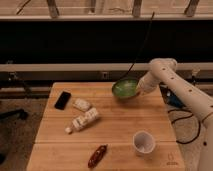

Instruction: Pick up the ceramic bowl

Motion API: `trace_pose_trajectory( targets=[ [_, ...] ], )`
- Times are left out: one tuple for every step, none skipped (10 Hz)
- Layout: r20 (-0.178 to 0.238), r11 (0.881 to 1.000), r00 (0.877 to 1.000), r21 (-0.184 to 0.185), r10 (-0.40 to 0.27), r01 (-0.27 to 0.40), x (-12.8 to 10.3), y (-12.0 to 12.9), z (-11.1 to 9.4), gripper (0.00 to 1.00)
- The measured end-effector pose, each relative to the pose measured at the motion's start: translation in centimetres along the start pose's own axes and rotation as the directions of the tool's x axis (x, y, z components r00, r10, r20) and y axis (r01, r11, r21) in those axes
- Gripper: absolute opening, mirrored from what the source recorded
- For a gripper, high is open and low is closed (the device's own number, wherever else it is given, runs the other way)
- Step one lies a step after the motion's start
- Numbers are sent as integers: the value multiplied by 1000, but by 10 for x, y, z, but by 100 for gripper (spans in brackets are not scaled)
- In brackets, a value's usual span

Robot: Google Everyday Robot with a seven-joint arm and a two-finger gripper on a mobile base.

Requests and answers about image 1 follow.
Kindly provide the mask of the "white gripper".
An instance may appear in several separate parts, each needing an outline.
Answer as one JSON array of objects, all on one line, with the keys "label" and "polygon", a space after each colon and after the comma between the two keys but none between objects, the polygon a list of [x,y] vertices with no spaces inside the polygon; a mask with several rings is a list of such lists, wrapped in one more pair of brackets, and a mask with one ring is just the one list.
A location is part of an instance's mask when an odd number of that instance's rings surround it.
[{"label": "white gripper", "polygon": [[136,91],[141,94],[148,94],[153,92],[160,81],[151,73],[146,73],[138,82]]}]

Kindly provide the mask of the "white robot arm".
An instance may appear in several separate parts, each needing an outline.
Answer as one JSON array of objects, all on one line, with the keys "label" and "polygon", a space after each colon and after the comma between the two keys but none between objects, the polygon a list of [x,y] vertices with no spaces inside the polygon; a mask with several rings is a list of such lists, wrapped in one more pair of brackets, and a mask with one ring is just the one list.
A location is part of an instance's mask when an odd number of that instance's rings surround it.
[{"label": "white robot arm", "polygon": [[177,61],[173,58],[152,59],[148,72],[139,79],[136,92],[151,93],[160,82],[168,86],[206,129],[197,171],[213,171],[213,97],[182,79],[176,69]]}]

